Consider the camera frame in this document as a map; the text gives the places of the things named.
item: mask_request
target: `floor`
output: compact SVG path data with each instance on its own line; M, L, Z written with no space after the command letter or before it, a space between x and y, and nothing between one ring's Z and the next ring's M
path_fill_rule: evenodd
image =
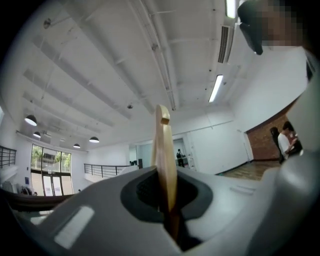
M279 167L278 161L255 161L222 174L226 177L260 181L265 170Z

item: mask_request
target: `black pendant lamp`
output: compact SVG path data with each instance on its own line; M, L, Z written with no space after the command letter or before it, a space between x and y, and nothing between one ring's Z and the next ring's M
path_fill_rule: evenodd
M92 137L91 139L89 139L89 141L91 143L99 143L99 139L97 137Z
M36 131L34 134L33 134L34 137L37 137L37 138L41 138L41 135L40 135L40 132Z
M37 119L33 114L28 115L24 121L26 121L29 125L37 126Z

